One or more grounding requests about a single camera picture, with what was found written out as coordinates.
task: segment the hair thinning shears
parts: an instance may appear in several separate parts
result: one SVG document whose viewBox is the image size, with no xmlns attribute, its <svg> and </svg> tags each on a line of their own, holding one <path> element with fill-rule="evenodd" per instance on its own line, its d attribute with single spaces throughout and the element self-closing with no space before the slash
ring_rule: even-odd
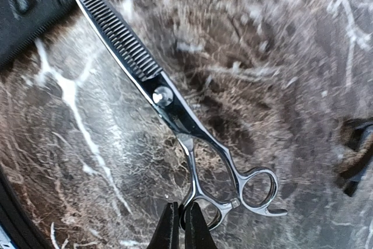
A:
<svg viewBox="0 0 373 249">
<path fill-rule="evenodd" d="M 245 173 L 238 172 L 228 148 L 201 124 L 170 78 L 112 5 L 107 0 L 76 0 L 76 2 L 111 55 L 173 131 L 185 152 L 191 187 L 180 206 L 180 226 L 185 228 L 183 213 L 196 199 L 204 199 L 217 209 L 216 216 L 208 225 L 210 230 L 220 225 L 229 211 L 241 204 L 250 211 L 264 216 L 286 215 L 287 211 L 284 209 L 268 208 L 279 188 L 274 172 L 266 167 L 255 167 Z M 201 187 L 196 169 L 194 139 L 207 142 L 221 157 L 234 183 L 233 199 L 219 201 Z M 244 186 L 258 174 L 269 176 L 270 190 L 261 203 L 252 204 L 244 199 Z"/>
</svg>

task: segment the scissors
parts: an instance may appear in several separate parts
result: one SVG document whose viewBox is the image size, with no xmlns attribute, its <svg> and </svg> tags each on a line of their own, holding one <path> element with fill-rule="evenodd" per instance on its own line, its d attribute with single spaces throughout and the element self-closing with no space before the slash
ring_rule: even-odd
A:
<svg viewBox="0 0 373 249">
<path fill-rule="evenodd" d="M 285 209 L 268 208 L 279 189 L 275 173 L 266 167 L 255 167 L 245 173 L 238 172 L 229 149 L 202 125 L 171 79 L 114 7 L 107 0 L 76 2 L 118 65 L 173 131 L 185 152 L 191 187 L 180 206 L 181 228 L 185 229 L 185 210 L 197 199 L 204 199 L 217 209 L 216 216 L 208 224 L 209 230 L 219 226 L 229 211 L 241 204 L 250 211 L 264 216 L 286 215 Z M 196 169 L 194 139 L 205 141 L 221 157 L 234 184 L 233 199 L 219 201 L 201 187 Z M 258 174 L 269 176 L 270 190 L 261 203 L 252 204 L 244 199 L 244 186 Z"/>
</svg>

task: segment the marble surface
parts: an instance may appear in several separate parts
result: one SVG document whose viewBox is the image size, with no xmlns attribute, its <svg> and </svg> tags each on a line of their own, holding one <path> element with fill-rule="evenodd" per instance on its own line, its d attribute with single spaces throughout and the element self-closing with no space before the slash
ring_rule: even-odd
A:
<svg viewBox="0 0 373 249">
<path fill-rule="evenodd" d="M 354 198 L 335 184 L 358 157 L 343 121 L 372 117 L 373 0 L 110 1 L 237 167 L 279 178 L 288 216 L 235 209 L 218 248 L 373 247 L 372 171 Z M 187 193 L 175 138 L 78 9 L 0 74 L 0 101 L 1 167 L 54 248 L 146 248 Z M 227 197 L 219 158 L 197 153 L 205 187 Z"/>
</svg>

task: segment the comb-like teeth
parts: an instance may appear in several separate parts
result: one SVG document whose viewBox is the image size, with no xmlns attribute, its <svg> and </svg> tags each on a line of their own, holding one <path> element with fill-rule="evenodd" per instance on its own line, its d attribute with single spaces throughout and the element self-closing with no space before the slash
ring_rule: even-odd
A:
<svg viewBox="0 0 373 249">
<path fill-rule="evenodd" d="M 77 1 L 95 31 L 126 69 L 141 81 L 151 79 L 161 72 L 162 69 L 152 55 L 107 0 Z"/>
</svg>

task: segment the silver scissors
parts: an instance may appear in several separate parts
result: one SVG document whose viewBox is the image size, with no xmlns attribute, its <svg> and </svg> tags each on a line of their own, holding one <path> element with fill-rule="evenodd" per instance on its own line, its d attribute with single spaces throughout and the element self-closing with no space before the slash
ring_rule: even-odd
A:
<svg viewBox="0 0 373 249">
<path fill-rule="evenodd" d="M 76 0 L 76 2 L 111 55 L 159 117 L 173 131 L 185 152 L 191 187 L 180 206 L 180 226 L 185 229 L 183 213 L 197 199 L 204 199 L 217 209 L 216 216 L 208 224 L 210 230 L 219 226 L 229 211 L 241 204 L 250 211 L 264 216 L 286 215 L 287 211 L 284 209 L 268 208 L 279 189 L 275 173 L 266 167 L 255 167 L 245 173 L 237 171 L 228 148 L 201 124 L 170 78 L 114 7 L 107 0 Z M 219 201 L 201 187 L 196 169 L 194 139 L 207 142 L 221 157 L 234 183 L 233 199 Z M 251 204 L 244 199 L 244 186 L 258 174 L 269 176 L 270 190 L 261 203 Z"/>
</svg>

